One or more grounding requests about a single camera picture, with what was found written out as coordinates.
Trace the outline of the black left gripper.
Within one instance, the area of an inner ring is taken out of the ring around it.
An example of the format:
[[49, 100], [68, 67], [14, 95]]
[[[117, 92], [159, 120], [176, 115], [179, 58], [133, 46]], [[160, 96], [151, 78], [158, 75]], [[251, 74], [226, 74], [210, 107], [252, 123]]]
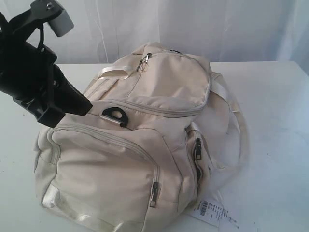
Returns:
[[92, 103], [55, 65], [57, 55], [47, 46], [25, 42], [0, 50], [0, 90], [35, 116], [38, 123], [54, 128], [63, 112], [85, 116]]

